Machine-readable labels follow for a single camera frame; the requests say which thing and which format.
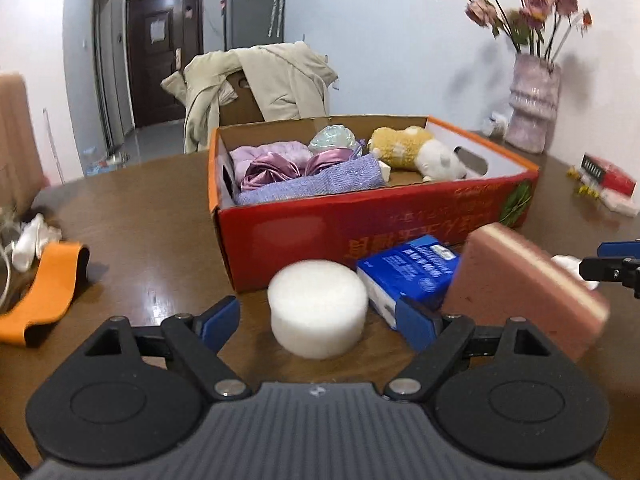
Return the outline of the purple knitted cloth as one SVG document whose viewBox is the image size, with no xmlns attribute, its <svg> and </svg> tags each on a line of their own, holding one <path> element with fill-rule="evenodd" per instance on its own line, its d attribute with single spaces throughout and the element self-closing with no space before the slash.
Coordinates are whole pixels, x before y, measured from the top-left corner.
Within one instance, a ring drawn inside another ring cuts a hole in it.
<svg viewBox="0 0 640 480">
<path fill-rule="evenodd" d="M 235 203 L 253 206 L 385 187 L 386 181 L 378 160 L 373 155 L 364 155 L 340 162 L 314 176 L 269 183 L 254 191 L 241 192 Z"/>
</svg>

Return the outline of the pink satin scrunchie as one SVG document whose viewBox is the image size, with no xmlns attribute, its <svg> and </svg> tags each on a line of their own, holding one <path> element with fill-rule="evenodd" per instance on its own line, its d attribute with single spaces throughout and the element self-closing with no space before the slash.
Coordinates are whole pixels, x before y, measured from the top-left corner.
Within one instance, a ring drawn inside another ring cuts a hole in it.
<svg viewBox="0 0 640 480">
<path fill-rule="evenodd" d="M 313 177 L 320 172 L 350 162 L 360 156 L 350 148 L 331 148 L 314 155 L 281 155 L 266 151 L 260 155 L 238 155 L 233 159 L 236 183 L 243 192 L 265 185 Z"/>
</svg>

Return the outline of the blue tissue pack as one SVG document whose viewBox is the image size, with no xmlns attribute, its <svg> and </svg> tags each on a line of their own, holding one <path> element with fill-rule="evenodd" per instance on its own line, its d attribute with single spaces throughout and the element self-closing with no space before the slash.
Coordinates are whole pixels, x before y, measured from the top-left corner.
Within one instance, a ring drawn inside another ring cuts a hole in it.
<svg viewBox="0 0 640 480">
<path fill-rule="evenodd" d="M 357 261 L 370 304 L 392 330 L 401 296 L 437 311 L 454 278 L 459 256 L 431 235 L 424 235 Z"/>
</svg>

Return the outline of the red cigarette pack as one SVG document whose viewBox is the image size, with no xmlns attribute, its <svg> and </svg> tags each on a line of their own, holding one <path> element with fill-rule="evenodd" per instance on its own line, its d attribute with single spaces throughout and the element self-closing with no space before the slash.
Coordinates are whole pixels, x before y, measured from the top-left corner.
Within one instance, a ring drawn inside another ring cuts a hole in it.
<svg viewBox="0 0 640 480">
<path fill-rule="evenodd" d="M 601 188 L 607 188 L 627 197 L 634 195 L 637 181 L 612 162 L 585 154 L 582 156 L 580 166 Z"/>
</svg>

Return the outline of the red cardboard box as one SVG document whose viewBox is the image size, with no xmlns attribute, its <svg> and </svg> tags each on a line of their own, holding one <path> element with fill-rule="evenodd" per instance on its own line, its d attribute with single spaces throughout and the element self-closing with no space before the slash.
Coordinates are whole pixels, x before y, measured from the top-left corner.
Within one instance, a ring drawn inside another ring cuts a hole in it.
<svg viewBox="0 0 640 480">
<path fill-rule="evenodd" d="M 308 142 L 323 127 L 344 125 L 359 139 L 378 127 L 422 126 L 450 148 L 464 148 L 487 164 L 454 182 L 424 183 L 395 171 L 377 190 L 288 202 L 239 206 L 230 153 L 241 146 Z M 210 134 L 208 202 L 229 280 L 236 292 L 265 288 L 291 263 L 326 259 L 353 266 L 359 259 L 430 234 L 446 245 L 492 222 L 521 226 L 535 193 L 539 168 L 480 134 L 433 116 L 355 115 L 253 122 Z"/>
</svg>

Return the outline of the white round foam sponge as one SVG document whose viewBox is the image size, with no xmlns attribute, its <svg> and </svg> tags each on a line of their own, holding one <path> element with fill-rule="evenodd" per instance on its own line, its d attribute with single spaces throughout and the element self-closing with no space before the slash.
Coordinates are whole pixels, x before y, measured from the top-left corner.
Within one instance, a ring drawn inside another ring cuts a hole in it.
<svg viewBox="0 0 640 480">
<path fill-rule="evenodd" d="M 347 266 L 329 260 L 290 264 L 270 281 L 267 299 L 274 338 L 301 358 L 342 356 L 362 337 L 369 298 Z"/>
</svg>

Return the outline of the orange elastic band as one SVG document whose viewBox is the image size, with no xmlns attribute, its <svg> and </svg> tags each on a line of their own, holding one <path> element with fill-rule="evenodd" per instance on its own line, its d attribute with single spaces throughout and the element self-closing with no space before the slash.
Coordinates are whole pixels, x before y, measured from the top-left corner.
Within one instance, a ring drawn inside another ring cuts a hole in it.
<svg viewBox="0 0 640 480">
<path fill-rule="evenodd" d="M 89 258 L 89 248 L 80 243 L 56 242 L 44 248 L 32 286 L 1 315 L 2 344 L 27 347 L 34 330 L 61 321 L 87 281 Z"/>
</svg>

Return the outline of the white triangular makeup sponge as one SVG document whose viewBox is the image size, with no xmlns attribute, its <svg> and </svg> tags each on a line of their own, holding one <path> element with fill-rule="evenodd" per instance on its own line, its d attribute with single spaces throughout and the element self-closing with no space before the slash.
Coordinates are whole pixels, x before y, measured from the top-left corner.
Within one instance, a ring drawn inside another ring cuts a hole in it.
<svg viewBox="0 0 640 480">
<path fill-rule="evenodd" d="M 390 166 L 388 166 L 385 162 L 382 162 L 382 160 L 378 161 L 378 166 L 380 166 L 383 181 L 385 183 L 390 182 Z"/>
</svg>

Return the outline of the pink ceramic vase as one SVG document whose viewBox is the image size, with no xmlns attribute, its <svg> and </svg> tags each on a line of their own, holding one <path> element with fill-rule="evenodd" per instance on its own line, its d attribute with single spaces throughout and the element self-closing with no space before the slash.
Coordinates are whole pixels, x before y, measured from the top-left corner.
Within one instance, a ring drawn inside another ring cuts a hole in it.
<svg viewBox="0 0 640 480">
<path fill-rule="evenodd" d="M 518 54 L 514 61 L 509 105 L 513 110 L 504 140 L 514 148 L 541 154 L 554 133 L 562 70 L 539 56 Z"/>
</svg>

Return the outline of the yellow white plush toy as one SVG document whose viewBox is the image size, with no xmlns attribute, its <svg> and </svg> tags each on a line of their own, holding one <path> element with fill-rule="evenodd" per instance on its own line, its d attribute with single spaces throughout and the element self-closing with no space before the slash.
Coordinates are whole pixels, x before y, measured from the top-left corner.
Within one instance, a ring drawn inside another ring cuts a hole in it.
<svg viewBox="0 0 640 480">
<path fill-rule="evenodd" d="M 422 127 L 377 128 L 371 134 L 367 148 L 369 154 L 391 170 L 415 171 L 423 182 L 463 180 L 468 174 L 454 150 Z"/>
</svg>

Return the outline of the brown wooden chair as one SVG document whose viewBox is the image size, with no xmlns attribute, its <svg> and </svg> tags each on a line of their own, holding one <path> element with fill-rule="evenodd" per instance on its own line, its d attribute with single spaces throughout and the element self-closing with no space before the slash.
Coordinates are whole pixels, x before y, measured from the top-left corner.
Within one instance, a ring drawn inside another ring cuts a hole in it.
<svg viewBox="0 0 640 480">
<path fill-rule="evenodd" d="M 251 124 L 252 122 L 263 122 L 262 116 L 250 84 L 242 70 L 231 74 L 227 81 L 236 97 L 226 105 L 220 107 L 219 125 L 221 127 Z"/>
</svg>

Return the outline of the pink hard suitcase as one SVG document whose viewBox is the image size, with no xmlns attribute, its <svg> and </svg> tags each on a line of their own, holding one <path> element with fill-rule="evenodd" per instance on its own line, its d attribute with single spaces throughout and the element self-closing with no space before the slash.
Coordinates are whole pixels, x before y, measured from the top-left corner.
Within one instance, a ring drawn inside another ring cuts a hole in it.
<svg viewBox="0 0 640 480">
<path fill-rule="evenodd" d="M 2 73 L 1 206 L 13 206 L 18 214 L 24 214 L 45 186 L 24 78 L 18 73 Z"/>
</svg>

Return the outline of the dried pink rose bouquet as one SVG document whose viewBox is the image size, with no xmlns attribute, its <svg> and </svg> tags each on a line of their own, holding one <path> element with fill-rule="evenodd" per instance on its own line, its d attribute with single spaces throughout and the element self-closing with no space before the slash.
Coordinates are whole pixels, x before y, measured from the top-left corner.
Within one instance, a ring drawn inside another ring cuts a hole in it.
<svg viewBox="0 0 640 480">
<path fill-rule="evenodd" d="M 506 36 L 517 54 L 554 64 L 572 32 L 585 34 L 592 14 L 578 0 L 518 0 L 508 8 L 500 0 L 464 0 L 465 15 L 492 36 Z"/>
</svg>

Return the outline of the dark brown entrance door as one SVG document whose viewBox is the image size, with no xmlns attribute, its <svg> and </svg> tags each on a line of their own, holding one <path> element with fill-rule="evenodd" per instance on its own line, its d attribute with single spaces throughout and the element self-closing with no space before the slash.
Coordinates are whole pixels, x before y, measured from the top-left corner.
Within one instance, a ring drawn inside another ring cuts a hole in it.
<svg viewBox="0 0 640 480">
<path fill-rule="evenodd" d="M 183 116 L 162 88 L 203 53 L 203 0 L 126 0 L 127 62 L 134 125 L 149 127 Z"/>
</svg>

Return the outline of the grey refrigerator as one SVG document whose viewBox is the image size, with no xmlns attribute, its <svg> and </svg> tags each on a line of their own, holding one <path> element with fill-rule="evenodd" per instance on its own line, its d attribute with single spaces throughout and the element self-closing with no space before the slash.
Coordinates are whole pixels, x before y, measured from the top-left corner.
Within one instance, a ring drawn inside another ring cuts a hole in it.
<svg viewBox="0 0 640 480">
<path fill-rule="evenodd" d="M 224 0 L 224 48 L 232 50 L 280 44 L 284 38 L 285 0 Z"/>
</svg>

